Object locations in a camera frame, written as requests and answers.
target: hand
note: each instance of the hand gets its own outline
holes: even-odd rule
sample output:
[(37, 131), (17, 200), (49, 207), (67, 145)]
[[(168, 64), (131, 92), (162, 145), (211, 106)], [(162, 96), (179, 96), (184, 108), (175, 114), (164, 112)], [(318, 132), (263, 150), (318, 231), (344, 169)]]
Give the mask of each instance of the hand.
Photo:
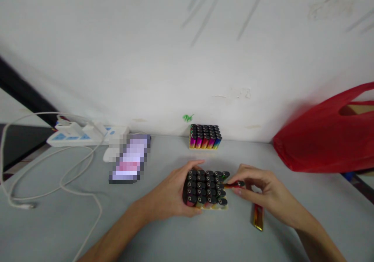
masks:
[(203, 162), (205, 160), (189, 161), (183, 167), (173, 170), (156, 188), (135, 202), (146, 209), (144, 213), (147, 213), (148, 221), (164, 220), (172, 216), (193, 217), (202, 213), (198, 208), (185, 205), (182, 194), (188, 171), (201, 169), (198, 165)]
[[(244, 180), (247, 189), (233, 188), (235, 194), (266, 208), (284, 224), (302, 229), (306, 227), (307, 221), (314, 220), (314, 217), (295, 199), (273, 172), (241, 164), (228, 184), (237, 180)], [(260, 188), (262, 194), (253, 192), (252, 185)]]

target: pixelated phone screen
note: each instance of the pixelated phone screen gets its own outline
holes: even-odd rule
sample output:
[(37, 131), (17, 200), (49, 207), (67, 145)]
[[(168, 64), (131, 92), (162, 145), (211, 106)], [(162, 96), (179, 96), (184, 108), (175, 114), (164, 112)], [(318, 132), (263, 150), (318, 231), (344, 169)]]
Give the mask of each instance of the pixelated phone screen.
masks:
[(128, 135), (126, 144), (120, 149), (113, 171), (109, 175), (111, 184), (131, 184), (140, 180), (144, 162), (150, 150), (151, 135)]

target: green mark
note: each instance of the green mark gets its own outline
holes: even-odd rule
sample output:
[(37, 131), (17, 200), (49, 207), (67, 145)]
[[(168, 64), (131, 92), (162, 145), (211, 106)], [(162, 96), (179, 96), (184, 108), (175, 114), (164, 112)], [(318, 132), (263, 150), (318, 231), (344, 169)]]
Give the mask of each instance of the green mark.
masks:
[(192, 114), (191, 116), (188, 116), (188, 115), (184, 115), (183, 116), (183, 120), (185, 121), (185, 122), (190, 122), (190, 121), (192, 121), (192, 116), (193, 116), (194, 114)]

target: stack of lighters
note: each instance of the stack of lighters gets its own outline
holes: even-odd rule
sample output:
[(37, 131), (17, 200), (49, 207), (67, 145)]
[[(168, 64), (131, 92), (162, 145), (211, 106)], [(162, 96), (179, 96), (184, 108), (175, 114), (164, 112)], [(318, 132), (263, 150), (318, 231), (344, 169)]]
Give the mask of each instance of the stack of lighters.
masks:
[(200, 209), (228, 209), (224, 188), (244, 187), (243, 181), (223, 184), (229, 172), (190, 170), (183, 189), (183, 200), (190, 207)]
[(221, 140), (218, 126), (192, 124), (190, 127), (190, 149), (217, 150)]

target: charging cable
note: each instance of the charging cable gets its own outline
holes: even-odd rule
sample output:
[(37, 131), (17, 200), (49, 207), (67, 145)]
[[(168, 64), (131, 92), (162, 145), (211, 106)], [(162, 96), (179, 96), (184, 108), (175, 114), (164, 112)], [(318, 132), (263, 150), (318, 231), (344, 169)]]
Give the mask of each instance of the charging cable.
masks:
[[(20, 176), (12, 183), (12, 185), (10, 186), (9, 190), (7, 191), (6, 188), (5, 188), (5, 185), (4, 185), (4, 178), (3, 178), (3, 172), (4, 172), (4, 145), (5, 145), (5, 137), (6, 137), (6, 134), (7, 134), (7, 130), (9, 128), (9, 126), (11, 126), (12, 124), (18, 122), (19, 120), (22, 120), (24, 118), (27, 118), (27, 117), (31, 117), (31, 116), (35, 116), (35, 115), (44, 115), (44, 114), (58, 114), (58, 119), (60, 120), (61, 118), (59, 117), (60, 115), (63, 115), (65, 117), (75, 117), (75, 118), (79, 118), (79, 119), (83, 119), (84, 121), (86, 121), (88, 124), (90, 125), (93, 125), (97, 130), (98, 128), (95, 126), (95, 124), (88, 120), (87, 118), (85, 117), (81, 117), (81, 116), (77, 116), (77, 115), (73, 115), (73, 114), (69, 114), (69, 113), (62, 113), (62, 112), (38, 112), (38, 113), (33, 113), (33, 114), (29, 114), (29, 115), (26, 115), (26, 116), (23, 116), (19, 119), (16, 119), (14, 120), (13, 122), (10, 122), (8, 124), (5, 125), (5, 127), (3, 128), (3, 133), (2, 133), (2, 137), (1, 137), (1, 142), (0, 142), (0, 186), (2, 187), (3, 191), (4, 191), (4, 194), (6, 195), (7, 199), (8, 199), (8, 203), (10, 206), (12, 207), (16, 207), (16, 208), (20, 208), (20, 209), (33, 209), (36, 207), (36, 204), (34, 203), (29, 203), (29, 204), (19, 204), (19, 203), (16, 203), (15, 201), (21, 201), (21, 200), (34, 200), (34, 199), (37, 199), (37, 198), (41, 198), (41, 197), (44, 197), (44, 196), (47, 196), (47, 195), (50, 195), (56, 191), (58, 191), (59, 189), (63, 189), (64, 191), (68, 192), (68, 193), (71, 193), (71, 194), (74, 194), (74, 195), (78, 195), (78, 196), (90, 196), (90, 197), (93, 197), (93, 199), (95, 200), (97, 206), (99, 207), (99, 216), (97, 217), (96, 219), (96, 222), (95, 224), (93, 225), (93, 227), (91, 228), (90, 232), (88, 233), (88, 235), (86, 236), (83, 244), (81, 245), (80, 249), (78, 250), (77, 254), (75, 255), (74, 259), (73, 259), (73, 262), (75, 262), (78, 257), (80, 256), (80, 254), (82, 253), (82, 250), (84, 248), (84, 246), (86, 245), (88, 239), (90, 238), (93, 230), (95, 229), (97, 223), (99, 222), (100, 218), (101, 218), (101, 215), (102, 215), (102, 207), (101, 207), (101, 204), (98, 200), (98, 198), (96, 197), (95, 194), (93, 193), (82, 193), (82, 192), (77, 192), (77, 191), (73, 191), (69, 188), (66, 187), (67, 184), (69, 184), (70, 182), (72, 182), (73, 180), (75, 180), (77, 177), (79, 177), (80, 175), (82, 175), (88, 168), (88, 166), (91, 164), (92, 160), (93, 160), (93, 157), (94, 157), (94, 152), (96, 151), (96, 149), (103, 143), (104, 139), (105, 139), (105, 136), (103, 136), (101, 142), (94, 148), (94, 149), (91, 149), (90, 147), (87, 147), (87, 146), (71, 146), (71, 147), (66, 147), (66, 148), (63, 148), (63, 149), (60, 149), (58, 151), (55, 151), (49, 155), (46, 155), (44, 156), (43, 158), (39, 159), (38, 161), (30, 164), (30, 166), (25, 169), (21, 174)], [(68, 149), (71, 149), (71, 148), (75, 148), (75, 147), (83, 147), (83, 148), (87, 148), (88, 150), (90, 150), (90, 152), (83, 158), (81, 159), (78, 163), (76, 163), (74, 166), (72, 166), (64, 175), (63, 177), (61, 177), (60, 179), (60, 182), (59, 182), (59, 187), (50, 191), (50, 192), (47, 192), (45, 194), (42, 194), (42, 195), (38, 195), (38, 196), (32, 196), (32, 197), (28, 197), (28, 198), (16, 198), (16, 197), (13, 197), (12, 196), (12, 192), (13, 192), (13, 189), (15, 187), (15, 185), (17, 184), (17, 182), (31, 169), (33, 168), (36, 164), (38, 164), (39, 162), (45, 160), (46, 158), (54, 155), (54, 154), (57, 154), (59, 152), (62, 152), (64, 150), (68, 150)], [(77, 165), (79, 165), (80, 163), (82, 163), (84, 160), (86, 160), (87, 158), (89, 158), (86, 166), (84, 167), (84, 169), (78, 173), (76, 176), (74, 176), (72, 179), (70, 179), (69, 181), (65, 182), (64, 183), (64, 178), (66, 177), (66, 175), (68, 175), (68, 173), (73, 170)]]

